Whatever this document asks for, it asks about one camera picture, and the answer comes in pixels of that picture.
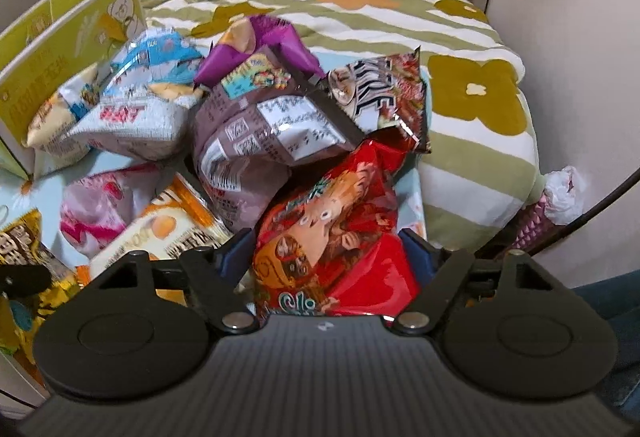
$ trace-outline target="wall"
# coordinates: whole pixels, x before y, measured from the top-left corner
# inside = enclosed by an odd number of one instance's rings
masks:
[[[576,166],[587,207],[640,165],[640,0],[491,0],[489,17],[524,59],[521,88],[543,172]],[[640,185],[540,254],[568,285],[640,268]]]

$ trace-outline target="barcode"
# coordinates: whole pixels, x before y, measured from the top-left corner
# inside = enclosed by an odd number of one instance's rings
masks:
[[[249,130],[249,126],[247,125],[244,117],[240,119],[236,119],[231,123],[228,127],[225,128],[226,136],[229,138],[229,141],[233,141],[237,139],[242,134],[246,133]]]
[[[239,156],[251,155],[262,150],[253,134],[246,139],[242,139],[242,141],[235,143],[234,148]]]
[[[211,176],[211,185],[225,192],[239,192],[241,191],[240,172],[234,171],[232,162],[220,161],[216,164],[216,169]]]

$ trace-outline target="metal screw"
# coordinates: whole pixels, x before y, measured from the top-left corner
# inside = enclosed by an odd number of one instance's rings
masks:
[[[398,323],[408,329],[422,329],[429,325],[429,317],[422,312],[403,312],[398,316]]]
[[[254,323],[254,317],[246,312],[232,312],[222,318],[222,323],[230,329],[245,329]]]

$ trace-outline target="striped blanket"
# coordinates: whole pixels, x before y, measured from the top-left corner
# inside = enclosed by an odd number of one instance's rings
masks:
[[[208,51],[233,20],[292,22],[327,64],[412,51],[431,87],[432,153],[418,162],[428,238],[476,250],[542,193],[520,57],[465,0],[142,0],[149,26],[175,28]]]

